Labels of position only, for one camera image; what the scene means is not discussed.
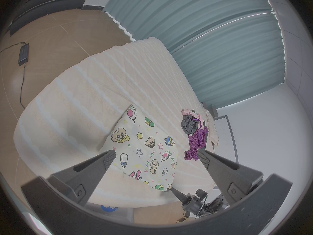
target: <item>crumpled gray fabric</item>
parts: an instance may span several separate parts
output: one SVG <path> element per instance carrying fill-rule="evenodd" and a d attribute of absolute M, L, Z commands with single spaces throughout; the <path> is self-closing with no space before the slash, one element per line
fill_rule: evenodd
<path fill-rule="evenodd" d="M 192 115 L 182 117 L 182 129 L 187 135 L 192 135 L 198 128 L 198 121 L 193 120 Z"/>

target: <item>beige bed sheet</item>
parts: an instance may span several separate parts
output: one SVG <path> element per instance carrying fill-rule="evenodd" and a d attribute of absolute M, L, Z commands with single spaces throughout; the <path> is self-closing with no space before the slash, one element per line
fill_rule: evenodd
<path fill-rule="evenodd" d="M 184 160 L 188 137 L 181 110 L 205 117 L 177 63 L 156 38 L 115 46 L 64 71 L 26 107 L 14 132 L 23 161 L 36 174 L 50 174 L 99 154 L 124 111 L 135 103 L 170 135 L 179 150 L 173 187 L 187 194 L 214 182 L 202 163 Z M 171 192 L 152 189 L 111 166 L 89 202 L 117 207 L 176 202 Z"/>

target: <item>floor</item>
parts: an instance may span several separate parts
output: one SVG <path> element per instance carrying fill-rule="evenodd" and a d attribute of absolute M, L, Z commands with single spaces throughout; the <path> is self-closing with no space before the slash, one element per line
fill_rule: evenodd
<path fill-rule="evenodd" d="M 0 49 L 18 42 L 29 43 L 21 100 L 26 107 L 67 68 L 115 45 L 129 43 L 130 38 L 106 13 L 77 9 L 41 17 L 13 36 L 7 32 L 0 42 Z M 33 179 L 35 174 L 20 159 L 13 141 L 15 126 L 24 110 L 19 102 L 24 67 L 18 66 L 20 46 L 13 46 L 0 54 L 0 172 L 27 205 L 20 186 Z M 136 208 L 134 214 L 135 222 L 144 224 L 175 223 L 184 215 L 179 202 Z"/>

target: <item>curtain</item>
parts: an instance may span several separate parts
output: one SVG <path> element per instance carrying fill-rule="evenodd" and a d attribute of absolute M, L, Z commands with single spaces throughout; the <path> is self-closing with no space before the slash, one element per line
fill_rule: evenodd
<path fill-rule="evenodd" d="M 284 46 L 268 0 L 110 0 L 135 39 L 160 39 L 199 101 L 223 107 L 284 82 Z"/>

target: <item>purple clothing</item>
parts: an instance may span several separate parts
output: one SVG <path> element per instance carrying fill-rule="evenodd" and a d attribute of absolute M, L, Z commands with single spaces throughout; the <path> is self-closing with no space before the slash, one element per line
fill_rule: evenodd
<path fill-rule="evenodd" d="M 197 154 L 198 149 L 206 146 L 205 136 L 208 133 L 208 128 L 205 126 L 204 130 L 197 129 L 192 136 L 188 136 L 189 138 L 189 146 L 190 150 L 185 151 L 185 159 L 191 160 L 194 159 L 195 161 L 198 160 Z"/>

